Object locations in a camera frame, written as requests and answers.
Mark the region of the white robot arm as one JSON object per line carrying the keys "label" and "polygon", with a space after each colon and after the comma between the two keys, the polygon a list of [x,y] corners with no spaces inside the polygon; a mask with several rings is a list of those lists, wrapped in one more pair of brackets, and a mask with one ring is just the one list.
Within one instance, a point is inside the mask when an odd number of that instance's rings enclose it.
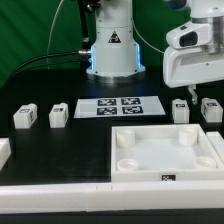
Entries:
{"label": "white robot arm", "polygon": [[[134,40],[132,0],[96,0],[96,41],[87,74],[114,83],[143,72]],[[174,10],[188,8],[190,20],[166,34],[163,80],[170,88],[224,80],[224,0],[164,0]]]}

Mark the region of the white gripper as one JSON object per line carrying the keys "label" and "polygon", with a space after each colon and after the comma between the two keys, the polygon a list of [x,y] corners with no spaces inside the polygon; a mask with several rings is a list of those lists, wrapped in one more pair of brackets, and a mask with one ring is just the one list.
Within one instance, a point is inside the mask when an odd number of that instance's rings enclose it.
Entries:
{"label": "white gripper", "polygon": [[196,85],[224,79],[224,0],[164,0],[173,10],[190,9],[190,20],[169,31],[163,59],[167,86],[188,86],[197,105]]}

